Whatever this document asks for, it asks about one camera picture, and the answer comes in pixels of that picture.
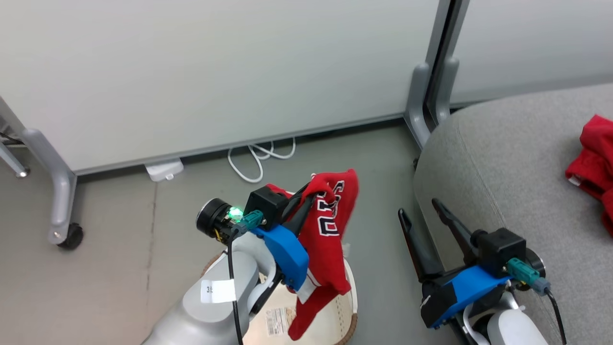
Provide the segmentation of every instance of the white power adapter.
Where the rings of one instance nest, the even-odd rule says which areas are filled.
[[[145,164],[149,177],[153,182],[172,180],[183,171],[183,163],[179,158],[154,164]]]

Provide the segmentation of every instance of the round woven basket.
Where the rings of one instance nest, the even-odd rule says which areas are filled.
[[[203,276],[223,253],[208,262]],[[351,284],[351,291],[344,296],[337,296],[322,309],[305,334],[293,341],[287,335],[287,329],[295,318],[297,297],[283,285],[277,286],[260,313],[249,323],[249,330],[243,338],[246,345],[282,345],[282,344],[319,344],[345,345],[353,336],[357,326],[357,292],[356,282],[349,263],[345,260],[345,275]]]

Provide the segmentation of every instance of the caster wheel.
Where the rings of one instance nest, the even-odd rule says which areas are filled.
[[[66,250],[74,250],[81,244],[83,240],[83,228],[77,223],[70,223],[68,226],[68,234],[64,242],[58,244],[58,247]]]

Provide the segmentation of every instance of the white partition panel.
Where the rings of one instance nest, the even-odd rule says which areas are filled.
[[[430,0],[19,0],[0,95],[74,171],[405,110]]]
[[[451,103],[613,82],[613,2],[472,0]]]

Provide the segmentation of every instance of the red cloth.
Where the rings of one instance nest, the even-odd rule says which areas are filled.
[[[613,122],[594,115],[579,138],[583,150],[566,170],[566,178],[604,204],[602,222],[613,236]]]
[[[288,192],[268,185],[274,192]],[[303,192],[318,194],[298,240],[309,255],[306,281],[296,292],[296,318],[289,327],[292,340],[300,339],[313,322],[315,315],[337,295],[351,290],[345,276],[341,239],[356,204],[358,181],[356,172],[324,172],[316,174]]]

